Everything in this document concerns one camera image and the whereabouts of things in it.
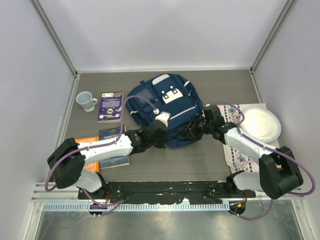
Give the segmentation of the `dark blue 1984 book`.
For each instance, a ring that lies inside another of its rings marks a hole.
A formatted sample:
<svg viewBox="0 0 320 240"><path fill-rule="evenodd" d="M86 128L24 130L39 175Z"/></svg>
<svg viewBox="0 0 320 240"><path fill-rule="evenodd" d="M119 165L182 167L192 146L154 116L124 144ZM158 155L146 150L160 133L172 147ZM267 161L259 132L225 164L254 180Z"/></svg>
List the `dark blue 1984 book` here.
<svg viewBox="0 0 320 240"><path fill-rule="evenodd" d="M100 169L121 167L129 164L130 143L124 138L125 126L99 131L97 158Z"/></svg>

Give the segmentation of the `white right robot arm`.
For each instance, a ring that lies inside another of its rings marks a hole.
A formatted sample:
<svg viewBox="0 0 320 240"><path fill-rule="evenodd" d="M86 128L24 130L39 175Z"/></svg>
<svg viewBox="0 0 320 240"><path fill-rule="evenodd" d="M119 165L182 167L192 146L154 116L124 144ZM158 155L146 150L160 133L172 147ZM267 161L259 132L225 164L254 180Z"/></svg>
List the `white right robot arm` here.
<svg viewBox="0 0 320 240"><path fill-rule="evenodd" d="M227 177L226 193L233 198L244 190L264 192L276 200L300 187L303 177L288 147L275 148L264 145L253 137L240 133L233 122L226 122L217 105L204 108L203 114L195 114L179 132L190 140L199 141L203 135L211 135L226 146L241 151L258 164L257 172L240 170Z"/></svg>

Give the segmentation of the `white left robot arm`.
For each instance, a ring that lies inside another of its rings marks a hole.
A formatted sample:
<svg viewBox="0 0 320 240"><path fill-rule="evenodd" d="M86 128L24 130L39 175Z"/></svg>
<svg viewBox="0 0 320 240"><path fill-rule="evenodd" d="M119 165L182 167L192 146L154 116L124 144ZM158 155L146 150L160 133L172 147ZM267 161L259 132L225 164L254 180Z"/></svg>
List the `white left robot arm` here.
<svg viewBox="0 0 320 240"><path fill-rule="evenodd" d="M128 130L117 137L87 143L68 138L48 157L48 178L54 180L58 189L75 186L100 200L106 195L108 184L100 173L85 167L110 158L143 153L150 147L164 148L168 121L169 115L163 112L148 126Z"/></svg>

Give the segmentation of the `navy blue student backpack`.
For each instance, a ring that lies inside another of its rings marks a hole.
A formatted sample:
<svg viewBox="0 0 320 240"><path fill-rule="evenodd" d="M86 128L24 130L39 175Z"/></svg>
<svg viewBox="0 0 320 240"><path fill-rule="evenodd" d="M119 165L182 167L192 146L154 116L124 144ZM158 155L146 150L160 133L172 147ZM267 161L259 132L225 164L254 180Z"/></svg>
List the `navy blue student backpack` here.
<svg viewBox="0 0 320 240"><path fill-rule="evenodd" d="M204 104L194 85L179 74L160 74L131 90L125 103L134 121L141 127L148 126L156 118L154 108L170 114L166 144L182 148L193 144L179 129L194 115L202 114Z"/></svg>

